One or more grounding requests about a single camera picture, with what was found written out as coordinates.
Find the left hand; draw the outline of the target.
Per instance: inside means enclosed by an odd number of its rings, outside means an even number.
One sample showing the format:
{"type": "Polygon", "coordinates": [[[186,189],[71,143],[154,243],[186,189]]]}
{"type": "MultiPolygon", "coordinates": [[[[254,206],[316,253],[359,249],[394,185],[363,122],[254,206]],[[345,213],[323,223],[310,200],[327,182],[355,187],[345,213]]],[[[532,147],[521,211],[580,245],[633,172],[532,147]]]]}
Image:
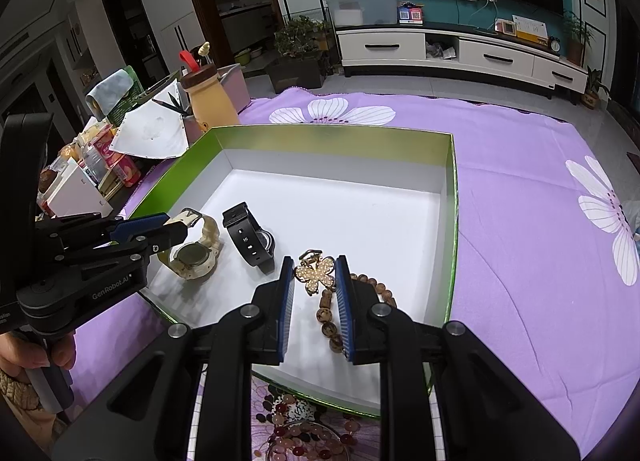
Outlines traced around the left hand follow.
{"type": "Polygon", "coordinates": [[[54,363],[65,370],[76,361],[75,333],[68,333],[56,342],[48,353],[39,345],[25,342],[12,333],[0,337],[1,370],[9,377],[19,379],[26,369],[39,369],[54,363]]]}

